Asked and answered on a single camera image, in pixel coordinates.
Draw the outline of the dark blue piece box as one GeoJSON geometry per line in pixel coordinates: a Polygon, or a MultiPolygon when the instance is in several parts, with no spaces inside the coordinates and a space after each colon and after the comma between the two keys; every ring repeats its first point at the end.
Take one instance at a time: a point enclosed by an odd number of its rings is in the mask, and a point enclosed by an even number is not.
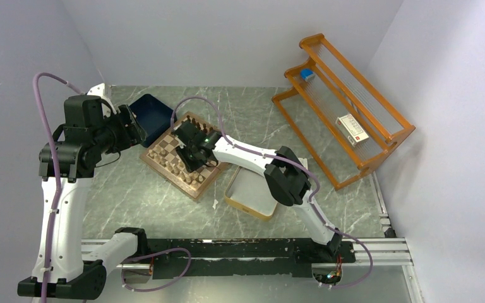
{"type": "Polygon", "coordinates": [[[148,148],[170,128],[173,109],[153,95],[144,94],[129,107],[146,131],[146,138],[141,144],[143,147],[148,148]]]}

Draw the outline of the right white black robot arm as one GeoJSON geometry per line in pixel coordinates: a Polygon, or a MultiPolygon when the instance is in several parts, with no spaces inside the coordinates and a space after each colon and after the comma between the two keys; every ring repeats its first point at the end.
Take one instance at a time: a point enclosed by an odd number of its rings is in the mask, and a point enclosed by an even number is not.
{"type": "Polygon", "coordinates": [[[209,162],[222,162],[262,176],[274,200],[292,207],[303,221],[316,244],[317,257],[331,261],[339,254],[342,235],[316,202],[318,189],[312,188],[313,184],[318,186],[320,183],[290,148],[258,148],[216,129],[206,131],[192,121],[182,122],[171,133],[179,142],[176,151],[188,172],[194,172],[209,162]]]}

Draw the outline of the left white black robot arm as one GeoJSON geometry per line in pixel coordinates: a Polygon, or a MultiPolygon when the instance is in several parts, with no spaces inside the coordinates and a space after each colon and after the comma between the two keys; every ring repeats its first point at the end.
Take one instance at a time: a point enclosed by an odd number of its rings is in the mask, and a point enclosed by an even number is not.
{"type": "Polygon", "coordinates": [[[49,298],[95,300],[107,275],[120,263],[128,258],[139,263],[149,255],[146,233],[137,227],[121,227],[90,254],[81,251],[81,221],[102,155],[121,153],[142,143],[147,135],[127,105],[105,116],[105,104],[95,95],[65,100],[65,122],[50,132],[48,144],[39,153],[42,235],[32,274],[18,283],[21,297],[39,302],[49,298]]]}

